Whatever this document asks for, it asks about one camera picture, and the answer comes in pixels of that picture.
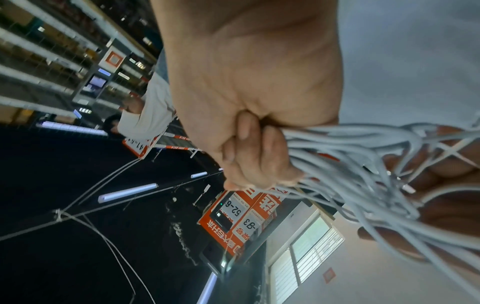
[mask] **person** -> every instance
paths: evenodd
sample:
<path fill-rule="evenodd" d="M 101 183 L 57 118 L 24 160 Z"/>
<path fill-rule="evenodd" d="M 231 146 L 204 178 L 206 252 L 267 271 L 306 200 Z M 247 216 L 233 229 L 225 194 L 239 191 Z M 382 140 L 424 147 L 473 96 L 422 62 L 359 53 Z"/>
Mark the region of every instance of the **person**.
<path fill-rule="evenodd" d="M 152 139 L 163 133 L 175 117 L 172 105 L 165 51 L 162 51 L 143 97 L 123 101 L 121 115 L 108 117 L 103 129 L 112 137 Z"/>
<path fill-rule="evenodd" d="M 465 128 L 479 108 L 474 0 L 152 0 L 152 6 L 173 104 L 191 140 L 224 169 L 226 190 L 301 179 L 282 126 Z M 455 173 L 448 161 L 438 164 L 445 166 L 441 175 L 427 171 L 418 181 L 480 183 L 475 168 Z M 478 236 L 478 206 L 456 204 L 458 193 L 450 199 L 426 206 L 421 220 Z M 446 213 L 450 218 L 440 219 Z M 405 241 L 381 233 L 396 247 Z"/>

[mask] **hand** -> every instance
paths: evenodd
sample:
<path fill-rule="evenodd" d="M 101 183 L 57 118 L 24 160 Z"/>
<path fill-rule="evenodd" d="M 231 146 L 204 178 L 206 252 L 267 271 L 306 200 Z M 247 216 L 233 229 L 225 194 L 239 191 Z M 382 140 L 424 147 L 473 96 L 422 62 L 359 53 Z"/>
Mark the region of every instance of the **hand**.
<path fill-rule="evenodd" d="M 225 169 L 229 179 L 235 176 L 226 186 L 265 188 L 297 179 L 298 173 L 287 166 L 283 136 L 270 127 L 261 131 L 261 125 L 336 122 L 342 93 L 337 1 L 152 4 L 164 41 L 173 104 L 192 141 Z M 248 127 L 250 137 L 241 139 Z M 266 142 L 280 149 L 276 157 L 261 154 L 261 138 L 263 150 Z M 223 150 L 235 150 L 235 144 L 239 152 L 233 161 Z"/>
<path fill-rule="evenodd" d="M 460 131 L 452 127 L 440 127 L 439 134 L 448 134 Z M 448 145 L 454 145 L 456 141 L 445 142 Z M 470 159 L 476 164 L 480 163 L 480 142 L 475 141 L 463 148 L 460 154 Z M 409 164 L 409 168 L 418 167 L 427 157 L 425 151 L 421 151 L 416 158 Z M 388 156 L 385 158 L 387 168 L 393 168 L 398 162 L 398 157 Z M 415 199 L 421 200 L 428 192 L 437 187 L 455 185 L 455 184 L 480 184 L 480 170 L 466 164 L 457 158 L 447 158 L 425 170 L 417 177 L 410 186 L 416 193 Z M 428 202 L 420 211 L 420 221 L 431 226 L 480 237 L 480 204 L 478 192 L 454 192 L 449 193 Z M 417 250 L 410 245 L 402 236 L 393 230 L 386 228 L 377 228 L 377 231 L 394 247 L 406 251 L 413 255 L 418 255 Z M 364 228 L 358 230 L 358 235 L 362 239 L 373 240 Z M 436 252 L 446 261 L 477 272 L 469 265 L 454 258 L 439 249 Z"/>

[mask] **white shirt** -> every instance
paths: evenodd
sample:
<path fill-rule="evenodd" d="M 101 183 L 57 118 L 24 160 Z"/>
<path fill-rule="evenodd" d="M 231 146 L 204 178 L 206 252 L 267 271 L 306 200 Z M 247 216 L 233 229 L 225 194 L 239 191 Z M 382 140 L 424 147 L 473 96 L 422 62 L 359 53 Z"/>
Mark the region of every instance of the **white shirt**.
<path fill-rule="evenodd" d="M 145 106 L 140 115 L 124 110 L 118 123 L 118 131 L 133 139 L 152 139 L 162 134 L 175 116 L 170 85 L 157 73 L 148 83 L 142 97 Z"/>
<path fill-rule="evenodd" d="M 467 128 L 474 121 L 480 110 L 478 0 L 340 0 L 339 37 L 341 123 Z"/>

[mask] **black number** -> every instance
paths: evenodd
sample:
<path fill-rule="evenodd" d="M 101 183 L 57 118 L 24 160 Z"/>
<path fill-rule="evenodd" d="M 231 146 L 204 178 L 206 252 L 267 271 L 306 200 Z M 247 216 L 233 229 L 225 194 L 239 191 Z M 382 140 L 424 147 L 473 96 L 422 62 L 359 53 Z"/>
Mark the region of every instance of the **black number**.
<path fill-rule="evenodd" d="M 248 224 L 249 222 L 250 222 L 250 219 L 247 218 L 247 219 L 245 220 L 245 222 L 243 222 L 243 224 L 244 224 L 248 229 L 255 229 L 255 223 L 250 223 L 250 224 Z"/>
<path fill-rule="evenodd" d="M 239 216 L 242 212 L 238 207 L 233 207 L 231 211 L 235 214 L 235 216 Z"/>

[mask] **cable bundle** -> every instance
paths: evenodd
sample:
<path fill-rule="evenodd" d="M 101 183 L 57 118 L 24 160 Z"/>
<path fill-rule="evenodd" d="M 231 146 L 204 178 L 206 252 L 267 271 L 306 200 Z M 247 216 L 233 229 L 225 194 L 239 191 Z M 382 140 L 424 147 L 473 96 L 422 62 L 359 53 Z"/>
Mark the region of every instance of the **cable bundle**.
<path fill-rule="evenodd" d="M 430 200 L 449 192 L 480 191 L 480 185 L 438 188 L 421 201 L 414 201 L 407 196 L 407 192 L 414 192 L 408 185 L 410 181 L 427 167 L 449 156 L 456 156 L 478 168 L 461 156 L 458 150 L 480 137 L 480 131 L 438 136 L 436 130 L 437 126 L 431 124 L 403 127 L 339 125 L 312 127 L 301 131 L 286 129 L 283 133 L 287 138 L 291 162 L 305 172 L 305 178 L 298 185 L 305 193 L 292 188 L 284 190 L 290 192 L 290 198 L 308 198 L 334 207 L 348 221 L 363 225 L 383 248 L 403 260 L 429 260 L 480 301 L 480 290 L 452 269 L 429 246 L 441 248 L 480 271 L 480 257 L 470 251 L 480 250 L 480 238 L 442 230 L 418 221 L 418 208 Z M 460 140 L 453 147 L 441 142 L 453 139 Z M 405 172 L 407 164 L 425 145 L 429 151 L 427 159 L 417 169 Z M 438 149 L 443 150 L 440 156 Z M 381 155 L 399 151 L 405 151 L 403 157 L 391 172 L 387 171 Z M 402 181 L 400 177 L 407 174 L 408 178 Z M 398 251 L 375 227 L 395 230 L 425 259 L 413 258 Z"/>

